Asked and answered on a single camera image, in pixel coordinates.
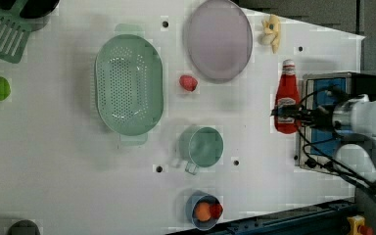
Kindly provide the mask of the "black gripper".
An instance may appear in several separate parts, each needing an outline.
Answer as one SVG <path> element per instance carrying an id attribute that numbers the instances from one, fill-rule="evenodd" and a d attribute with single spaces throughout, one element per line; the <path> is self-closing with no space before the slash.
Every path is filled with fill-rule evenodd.
<path id="1" fill-rule="evenodd" d="M 318 106 L 314 110 L 301 110 L 296 107 L 282 107 L 273 109 L 271 115 L 279 118 L 301 118 L 303 126 L 322 131 L 332 131 L 333 112 L 333 106 Z"/>

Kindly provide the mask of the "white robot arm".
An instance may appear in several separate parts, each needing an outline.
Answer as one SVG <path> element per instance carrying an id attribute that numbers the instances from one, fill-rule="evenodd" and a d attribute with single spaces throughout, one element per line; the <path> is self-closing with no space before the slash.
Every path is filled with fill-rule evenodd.
<path id="1" fill-rule="evenodd" d="M 288 101 L 271 111 L 277 131 L 298 133 L 305 164 L 324 168 L 376 200 L 376 101 L 365 94 L 330 94 L 335 102 L 309 109 Z"/>

